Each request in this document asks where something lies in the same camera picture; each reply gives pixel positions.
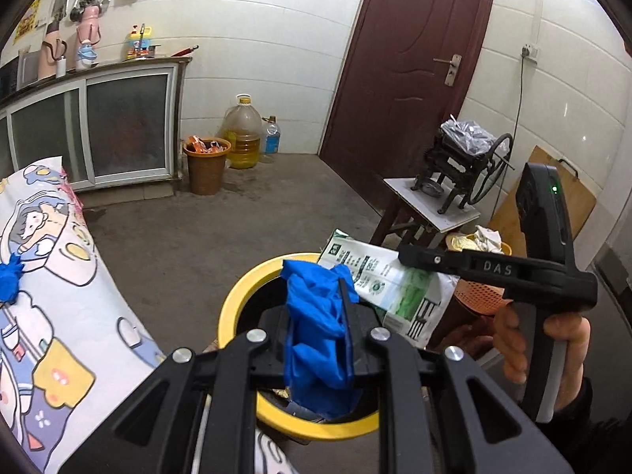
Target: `orange mesh basket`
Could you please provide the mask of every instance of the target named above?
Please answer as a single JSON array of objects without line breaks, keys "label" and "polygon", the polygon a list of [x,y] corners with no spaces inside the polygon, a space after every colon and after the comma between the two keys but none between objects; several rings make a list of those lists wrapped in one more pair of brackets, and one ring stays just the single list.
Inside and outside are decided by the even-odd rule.
[{"label": "orange mesh basket", "polygon": [[[473,239],[474,235],[467,235],[469,239]],[[452,248],[451,236],[446,237],[448,249]],[[506,243],[501,244],[502,252],[511,255],[511,247]],[[464,307],[472,310],[480,315],[493,316],[499,308],[504,307],[511,302],[509,299],[502,299],[502,293],[505,289],[485,285],[483,283],[469,282],[459,280],[454,290],[454,297]]]}]

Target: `cartoon print fabric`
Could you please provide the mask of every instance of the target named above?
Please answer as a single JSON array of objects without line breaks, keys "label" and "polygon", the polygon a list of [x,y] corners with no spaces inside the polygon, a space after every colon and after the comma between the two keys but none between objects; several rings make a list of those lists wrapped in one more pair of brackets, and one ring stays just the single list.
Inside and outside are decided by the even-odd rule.
[{"label": "cartoon print fabric", "polygon": [[[0,181],[0,233],[0,261],[24,263],[15,303],[0,301],[0,416],[56,474],[165,356],[103,265],[61,157]],[[294,473],[259,431],[255,472]]]}]

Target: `cooking oil jug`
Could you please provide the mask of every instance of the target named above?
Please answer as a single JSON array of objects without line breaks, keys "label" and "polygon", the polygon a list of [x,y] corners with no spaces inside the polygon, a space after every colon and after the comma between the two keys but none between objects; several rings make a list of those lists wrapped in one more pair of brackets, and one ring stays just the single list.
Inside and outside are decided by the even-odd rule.
[{"label": "cooking oil jug", "polygon": [[250,103],[249,94],[239,94],[237,106],[228,109],[220,130],[220,136],[231,144],[228,160],[233,169],[248,169],[259,161],[263,127],[261,116]]}]

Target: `pink thermos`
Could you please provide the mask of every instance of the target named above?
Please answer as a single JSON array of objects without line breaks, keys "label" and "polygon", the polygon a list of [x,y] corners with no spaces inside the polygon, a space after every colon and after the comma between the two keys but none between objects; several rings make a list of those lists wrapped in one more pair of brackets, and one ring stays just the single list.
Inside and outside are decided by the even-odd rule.
[{"label": "pink thermos", "polygon": [[40,49],[37,79],[48,78],[57,72],[57,61],[66,55],[68,45],[59,36],[59,22],[53,21],[46,29],[46,36]]},{"label": "pink thermos", "polygon": [[101,29],[99,28],[99,6],[92,5],[83,10],[81,23],[77,26],[77,48],[79,49],[84,40],[89,40],[95,47],[101,40]]}]

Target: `cabinet frame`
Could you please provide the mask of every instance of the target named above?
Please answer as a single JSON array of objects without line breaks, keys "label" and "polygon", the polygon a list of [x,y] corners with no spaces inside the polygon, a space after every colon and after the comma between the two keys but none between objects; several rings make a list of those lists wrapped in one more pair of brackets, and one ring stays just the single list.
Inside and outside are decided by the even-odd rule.
[{"label": "cabinet frame", "polygon": [[[164,118],[164,164],[165,167],[157,169],[145,169],[139,171],[129,171],[115,173],[109,175],[95,176],[94,166],[92,163],[92,153],[90,151],[90,129],[88,125],[88,105],[87,105],[87,89],[88,86],[97,85],[115,80],[122,80],[136,77],[149,77],[154,75],[167,76],[167,90],[165,94],[165,118]],[[68,159],[67,169],[76,169],[79,160],[85,163],[87,180],[81,180],[71,183],[71,187],[76,191],[90,190],[102,187],[121,186],[126,184],[153,182],[170,180],[175,178],[177,153],[175,148],[175,135],[177,132],[176,106],[179,104],[177,99],[178,91],[178,65],[170,62],[163,64],[151,63],[144,66],[142,63],[125,65],[122,64],[118,68],[108,69],[106,72],[86,71],[81,76],[74,77],[67,82],[61,81],[58,85],[36,91],[33,94],[25,96],[15,103],[8,104],[0,109],[0,119],[6,117],[7,130],[9,136],[9,148],[11,150],[11,160],[13,168],[18,171],[26,166],[18,165],[17,151],[15,147],[15,132],[13,130],[12,115],[19,110],[25,109],[42,100],[57,96],[58,94],[70,94],[70,91],[78,90],[78,106],[79,106],[79,124],[81,144],[75,144],[72,137],[67,134],[68,150],[71,158]]]}]

